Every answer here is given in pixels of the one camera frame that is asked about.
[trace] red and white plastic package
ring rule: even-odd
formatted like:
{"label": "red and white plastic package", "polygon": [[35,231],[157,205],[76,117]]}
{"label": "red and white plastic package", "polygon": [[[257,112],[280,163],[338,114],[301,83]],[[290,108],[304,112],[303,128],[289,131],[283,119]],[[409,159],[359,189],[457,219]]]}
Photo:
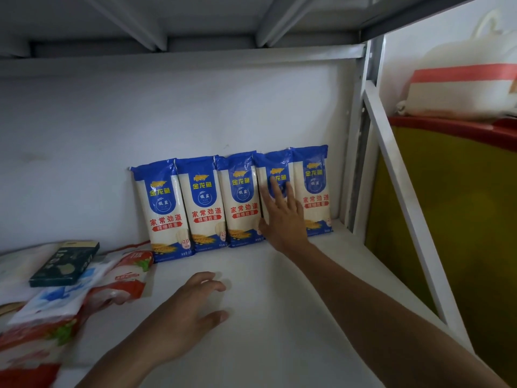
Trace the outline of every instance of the red and white plastic package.
{"label": "red and white plastic package", "polygon": [[88,293],[84,304],[87,314],[142,296],[147,272],[153,263],[151,243],[127,247],[108,254],[107,258],[118,259],[119,256],[119,263]]}

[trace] person's right hand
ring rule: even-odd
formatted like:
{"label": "person's right hand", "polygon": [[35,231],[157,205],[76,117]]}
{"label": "person's right hand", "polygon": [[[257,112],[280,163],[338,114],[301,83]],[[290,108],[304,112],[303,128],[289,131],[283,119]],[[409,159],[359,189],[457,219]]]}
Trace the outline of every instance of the person's right hand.
{"label": "person's right hand", "polygon": [[303,206],[294,198],[290,182],[285,184],[288,197],[286,202],[275,177],[270,180],[274,200],[269,196],[267,188],[261,188],[263,202],[269,213],[269,224],[262,218],[258,229],[277,251],[289,257],[291,253],[303,250],[309,244]]}

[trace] dark green box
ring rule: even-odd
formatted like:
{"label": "dark green box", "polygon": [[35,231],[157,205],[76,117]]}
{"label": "dark green box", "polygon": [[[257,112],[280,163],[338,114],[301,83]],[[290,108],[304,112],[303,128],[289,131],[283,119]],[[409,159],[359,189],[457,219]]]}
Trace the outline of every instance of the dark green box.
{"label": "dark green box", "polygon": [[31,287],[71,286],[99,250],[97,241],[70,241],[61,245],[29,279]]}

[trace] white bag with red stripe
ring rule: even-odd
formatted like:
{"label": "white bag with red stripe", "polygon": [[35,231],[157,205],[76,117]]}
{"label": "white bag with red stripe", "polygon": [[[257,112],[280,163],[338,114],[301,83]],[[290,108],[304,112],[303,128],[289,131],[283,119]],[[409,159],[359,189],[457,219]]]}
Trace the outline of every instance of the white bag with red stripe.
{"label": "white bag with red stripe", "polygon": [[411,78],[407,101],[398,104],[399,114],[480,120],[515,112],[517,32],[502,32],[500,21],[493,10],[469,40],[430,50]]}

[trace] red banner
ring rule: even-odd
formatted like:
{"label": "red banner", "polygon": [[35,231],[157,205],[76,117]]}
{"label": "red banner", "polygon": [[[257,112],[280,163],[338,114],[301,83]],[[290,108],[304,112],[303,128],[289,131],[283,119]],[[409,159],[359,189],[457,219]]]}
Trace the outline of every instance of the red banner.
{"label": "red banner", "polygon": [[234,219],[242,218],[244,216],[252,216],[258,214],[258,209],[252,209],[251,211],[243,211],[243,212],[237,212],[236,214],[233,214],[232,217]]}
{"label": "red banner", "polygon": [[208,222],[209,220],[219,220],[223,216],[222,215],[208,215],[208,216],[202,216],[200,218],[195,218],[194,222],[196,223],[202,223],[202,222]]}
{"label": "red banner", "polygon": [[172,223],[164,223],[159,224],[158,226],[154,226],[152,228],[153,231],[167,230],[168,228],[181,227],[183,223],[181,222],[172,222]]}
{"label": "red banner", "polygon": [[316,201],[313,203],[307,203],[305,208],[324,207],[328,205],[328,201]]}

